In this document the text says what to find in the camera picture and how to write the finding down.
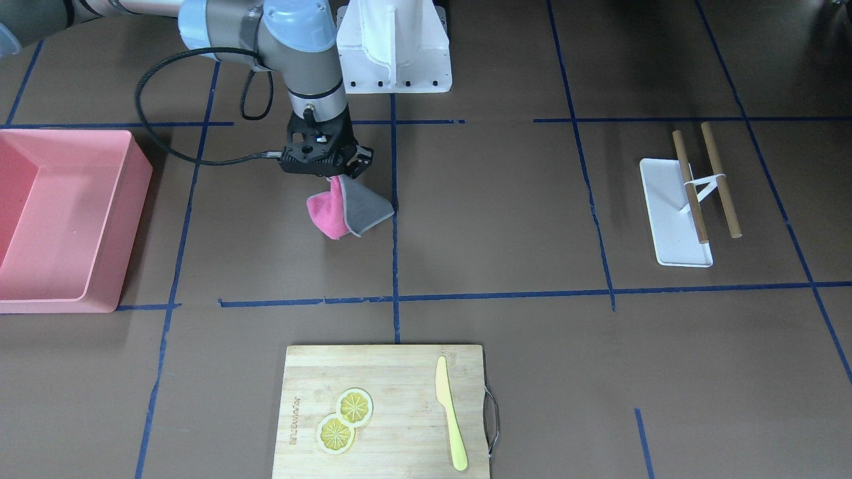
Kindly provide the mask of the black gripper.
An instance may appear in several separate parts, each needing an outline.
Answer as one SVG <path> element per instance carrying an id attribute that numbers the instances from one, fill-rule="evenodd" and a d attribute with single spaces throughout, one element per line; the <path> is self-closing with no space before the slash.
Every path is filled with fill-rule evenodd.
<path id="1" fill-rule="evenodd" d="M 374 149 L 360 146 L 353 133 L 349 110 L 326 121 L 296 113 L 287 124 L 287 143 L 279 165 L 290 174 L 356 179 L 373 163 Z"/>

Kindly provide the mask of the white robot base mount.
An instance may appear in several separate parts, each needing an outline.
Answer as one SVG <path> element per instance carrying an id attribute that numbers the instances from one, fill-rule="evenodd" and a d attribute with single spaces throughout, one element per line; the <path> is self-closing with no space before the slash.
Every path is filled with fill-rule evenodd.
<path id="1" fill-rule="evenodd" d="M 337 10 L 347 94 L 433 94 L 453 87 L 447 1 L 350 1 Z"/>

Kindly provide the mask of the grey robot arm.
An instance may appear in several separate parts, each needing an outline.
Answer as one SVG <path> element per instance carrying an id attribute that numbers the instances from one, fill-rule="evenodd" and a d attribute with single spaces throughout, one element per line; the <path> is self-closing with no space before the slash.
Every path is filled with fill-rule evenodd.
<path id="1" fill-rule="evenodd" d="M 238 158 L 235 164 L 273 158 L 286 173 L 352 179 L 372 165 L 374 152 L 359 145 L 353 133 L 337 27 L 326 1 L 3 1 L 2 55 L 16 55 L 73 25 L 140 15 L 174 19 L 186 45 L 186 51 L 151 67 L 134 92 L 141 126 L 162 151 L 182 157 L 149 124 L 141 93 L 162 68 L 209 57 L 245 64 L 249 80 L 265 72 L 271 84 L 279 73 L 292 104 L 286 145 Z"/>

